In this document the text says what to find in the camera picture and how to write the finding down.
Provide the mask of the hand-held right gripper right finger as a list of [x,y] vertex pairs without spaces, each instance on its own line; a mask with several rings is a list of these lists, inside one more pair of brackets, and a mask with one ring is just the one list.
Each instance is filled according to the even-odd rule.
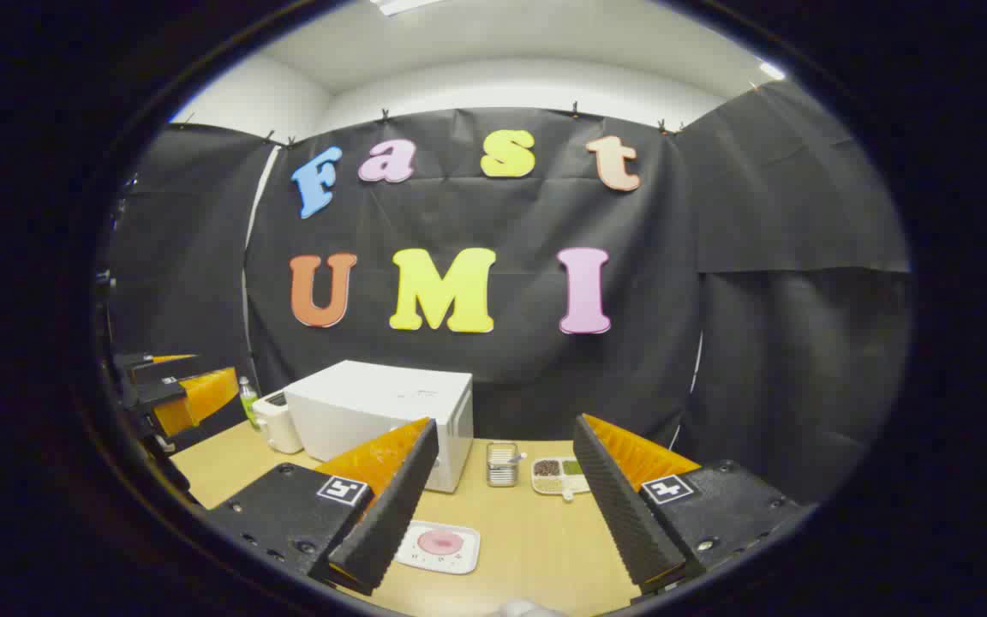
[[743,559],[811,510],[735,461],[700,464],[588,414],[573,453],[645,595]]

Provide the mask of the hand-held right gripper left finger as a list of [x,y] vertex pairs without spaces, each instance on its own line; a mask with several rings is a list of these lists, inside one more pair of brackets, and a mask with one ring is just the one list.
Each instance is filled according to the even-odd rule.
[[272,566],[369,595],[406,535],[438,452],[436,422],[422,417],[313,469],[275,465],[204,519]]

